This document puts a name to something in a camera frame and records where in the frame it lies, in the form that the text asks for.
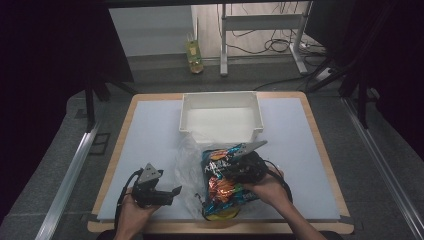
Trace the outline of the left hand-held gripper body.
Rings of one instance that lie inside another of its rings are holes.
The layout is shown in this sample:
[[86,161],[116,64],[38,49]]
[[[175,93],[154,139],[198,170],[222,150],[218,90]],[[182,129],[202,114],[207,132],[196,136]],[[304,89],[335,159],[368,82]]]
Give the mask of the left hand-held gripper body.
[[171,205],[173,202],[172,192],[156,189],[159,179],[162,177],[158,177],[156,171],[157,169],[151,163],[148,163],[134,182],[132,197],[141,208],[149,205]]

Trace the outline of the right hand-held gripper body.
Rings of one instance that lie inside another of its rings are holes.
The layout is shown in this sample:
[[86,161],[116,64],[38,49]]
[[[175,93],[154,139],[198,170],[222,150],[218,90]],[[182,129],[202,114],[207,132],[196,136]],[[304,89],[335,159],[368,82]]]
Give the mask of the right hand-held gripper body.
[[255,152],[267,143],[266,140],[241,143],[227,149],[222,175],[238,183],[257,183],[266,175],[268,167]]

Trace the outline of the translucent white plastic bag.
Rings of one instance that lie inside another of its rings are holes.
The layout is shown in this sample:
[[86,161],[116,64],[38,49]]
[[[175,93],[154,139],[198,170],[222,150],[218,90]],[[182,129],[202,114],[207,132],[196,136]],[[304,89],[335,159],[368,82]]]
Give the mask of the translucent white plastic bag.
[[203,145],[191,135],[180,142],[175,174],[182,185],[183,202],[194,219],[230,220],[240,212],[243,187],[217,171]]

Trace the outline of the blue orange snack packet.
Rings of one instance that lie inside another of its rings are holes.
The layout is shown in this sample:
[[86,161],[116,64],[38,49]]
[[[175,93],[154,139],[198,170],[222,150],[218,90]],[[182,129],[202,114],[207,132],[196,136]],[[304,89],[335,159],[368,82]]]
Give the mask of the blue orange snack packet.
[[257,183],[265,177],[267,166],[256,152],[265,144],[266,141],[241,143],[202,153],[201,167],[206,185],[202,215],[205,219],[232,219],[243,205],[258,199],[244,188],[244,184]]

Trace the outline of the white plastic bin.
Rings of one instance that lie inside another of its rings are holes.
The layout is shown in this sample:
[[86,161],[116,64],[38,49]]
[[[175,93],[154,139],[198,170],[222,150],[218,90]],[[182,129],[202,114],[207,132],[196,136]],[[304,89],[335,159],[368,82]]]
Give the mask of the white plastic bin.
[[179,131],[197,143],[253,142],[264,130],[255,91],[185,93]]

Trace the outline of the person's left hand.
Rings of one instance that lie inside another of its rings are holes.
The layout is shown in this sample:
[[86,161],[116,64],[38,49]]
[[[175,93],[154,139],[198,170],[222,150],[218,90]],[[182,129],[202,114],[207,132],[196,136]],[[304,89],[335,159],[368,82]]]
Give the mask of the person's left hand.
[[137,205],[130,193],[124,195],[119,215],[116,234],[138,234],[148,223],[150,217],[159,209],[152,205],[141,208]]

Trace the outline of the person's right hand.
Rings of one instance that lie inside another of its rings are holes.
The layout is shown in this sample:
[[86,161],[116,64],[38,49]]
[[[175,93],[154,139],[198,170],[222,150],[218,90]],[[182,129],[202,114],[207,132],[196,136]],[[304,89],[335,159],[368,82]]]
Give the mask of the person's right hand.
[[269,173],[258,183],[244,184],[243,187],[252,191],[264,203],[272,206],[283,215],[293,208],[293,204],[288,198],[287,191],[281,185],[280,181]]

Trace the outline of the wooden table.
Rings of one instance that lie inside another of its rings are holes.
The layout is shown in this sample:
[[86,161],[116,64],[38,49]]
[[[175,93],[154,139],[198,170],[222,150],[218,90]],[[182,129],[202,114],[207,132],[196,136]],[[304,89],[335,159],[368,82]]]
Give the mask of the wooden table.
[[[312,134],[317,142],[318,151],[322,157],[325,172],[329,176],[330,186],[335,195],[337,207],[341,211],[340,218],[337,220],[309,220],[312,225],[322,231],[333,231],[339,234],[351,234],[354,231],[353,219],[347,209],[343,194],[340,190],[337,178],[335,176],[332,164],[327,154],[327,150],[322,141],[321,134],[315,122],[311,107],[306,95],[302,92],[257,92],[258,99],[262,98],[298,98],[306,111],[307,120],[312,128]],[[95,218],[88,222],[89,231],[99,233],[109,230],[113,227],[113,219],[109,221],[100,221],[97,217],[102,201],[110,186],[118,163],[118,152],[122,149],[124,137],[128,132],[129,125],[134,115],[136,103],[138,101],[158,101],[158,100],[181,100],[182,93],[168,94],[137,94],[130,103],[124,123],[122,125],[117,143],[111,156],[103,183],[100,187],[98,197],[93,207],[92,213]],[[233,220],[225,221],[206,221],[206,220],[161,220],[153,216],[153,220],[148,224],[146,232],[148,234],[288,234],[290,228],[281,216],[266,204],[259,202],[258,210],[252,211],[247,216],[240,216]]]

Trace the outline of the white table mat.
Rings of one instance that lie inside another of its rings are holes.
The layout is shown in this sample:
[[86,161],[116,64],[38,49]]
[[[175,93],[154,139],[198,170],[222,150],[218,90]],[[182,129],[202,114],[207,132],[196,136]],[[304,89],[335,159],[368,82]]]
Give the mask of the white table mat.
[[[253,142],[266,140],[257,153],[284,171],[284,180],[292,191],[294,205],[309,220],[337,220],[341,211],[325,172],[317,142],[298,98],[262,98],[259,100],[264,130]],[[182,185],[176,180],[176,156],[187,135],[179,131],[181,100],[138,101],[108,191],[97,217],[112,220],[118,197],[129,176],[151,163],[164,170],[158,188],[169,190]],[[201,144],[203,147],[223,143]],[[161,208],[161,220],[194,219],[179,194],[170,206]]]

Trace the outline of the dark floor plate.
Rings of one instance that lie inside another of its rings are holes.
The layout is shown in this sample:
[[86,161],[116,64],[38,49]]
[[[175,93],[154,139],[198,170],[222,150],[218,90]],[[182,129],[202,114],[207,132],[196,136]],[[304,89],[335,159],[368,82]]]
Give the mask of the dark floor plate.
[[92,142],[89,154],[95,156],[104,155],[108,147],[109,139],[109,133],[98,133]]

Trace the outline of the black metal stand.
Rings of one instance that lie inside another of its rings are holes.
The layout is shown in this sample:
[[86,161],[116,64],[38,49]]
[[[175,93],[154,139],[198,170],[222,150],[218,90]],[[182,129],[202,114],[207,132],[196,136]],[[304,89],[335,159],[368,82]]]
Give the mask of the black metal stand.
[[366,121],[366,104],[368,100],[367,96],[367,83],[363,77],[363,71],[360,63],[357,60],[352,60],[349,64],[338,68],[328,77],[319,81],[318,83],[308,87],[305,87],[306,93],[315,92],[324,86],[344,78],[341,86],[339,87],[338,93],[342,98],[350,97],[355,89],[358,89],[357,99],[357,119],[360,124],[367,129],[368,124]]
[[132,96],[138,94],[138,92],[134,88],[128,86],[123,82],[117,81],[108,75],[99,74],[97,77],[89,77],[85,81],[84,89],[87,112],[87,133],[90,133],[94,129],[96,123],[94,95],[96,95],[101,102],[107,102],[111,98],[111,93],[107,87],[108,83],[118,87],[119,89],[123,90],[126,93],[129,93]]

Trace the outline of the white power strip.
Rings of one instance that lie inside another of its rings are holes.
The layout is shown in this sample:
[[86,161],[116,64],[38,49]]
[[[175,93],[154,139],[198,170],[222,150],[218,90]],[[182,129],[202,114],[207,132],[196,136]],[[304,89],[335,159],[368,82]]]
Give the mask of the white power strip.
[[332,74],[333,70],[331,68],[325,68],[322,72],[320,72],[315,79],[317,81],[322,81],[329,77]]

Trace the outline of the green bottle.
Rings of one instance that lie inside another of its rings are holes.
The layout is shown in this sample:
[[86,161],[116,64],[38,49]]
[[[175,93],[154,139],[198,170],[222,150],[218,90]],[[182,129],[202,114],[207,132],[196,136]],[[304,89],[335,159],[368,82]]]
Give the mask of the green bottle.
[[193,74],[199,74],[204,70],[200,47],[198,41],[192,33],[187,34],[187,42],[185,44],[186,56],[190,71]]

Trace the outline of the dark curtain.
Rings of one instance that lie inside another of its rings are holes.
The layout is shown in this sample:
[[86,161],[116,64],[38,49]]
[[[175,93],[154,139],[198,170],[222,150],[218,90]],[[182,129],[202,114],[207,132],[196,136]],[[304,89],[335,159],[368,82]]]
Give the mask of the dark curtain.
[[379,94],[377,108],[424,160],[424,0],[315,0],[306,34],[344,67],[375,39],[359,75]]
[[0,0],[0,224],[88,82],[130,82],[102,0]]

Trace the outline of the aluminium rail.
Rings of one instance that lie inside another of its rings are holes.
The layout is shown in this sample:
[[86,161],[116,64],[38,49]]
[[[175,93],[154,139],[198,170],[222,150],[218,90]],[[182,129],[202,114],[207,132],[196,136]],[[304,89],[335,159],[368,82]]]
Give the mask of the aluminium rail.
[[92,129],[83,135],[67,172],[64,175],[61,185],[58,188],[52,204],[40,226],[35,240],[51,240],[54,236],[62,214],[88,156],[89,150],[97,135],[99,126],[99,122],[95,123]]
[[424,240],[424,219],[421,217],[412,200],[394,175],[394,172],[391,170],[371,132],[360,122],[357,117],[357,110],[354,103],[349,98],[342,98],[341,102],[345,106],[354,127],[368,150],[371,159],[392,195],[393,200],[398,206],[406,224],[412,232],[414,239]]

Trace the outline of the white desk frame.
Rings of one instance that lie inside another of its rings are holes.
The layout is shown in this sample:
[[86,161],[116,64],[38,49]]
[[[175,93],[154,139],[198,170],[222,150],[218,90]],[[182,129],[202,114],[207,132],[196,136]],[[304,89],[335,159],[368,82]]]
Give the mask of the white desk frame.
[[308,1],[304,10],[298,14],[228,16],[226,5],[221,4],[220,75],[228,75],[227,32],[245,30],[296,30],[296,37],[289,44],[289,50],[299,73],[306,75],[307,68],[300,56],[300,43],[312,5],[313,2]]

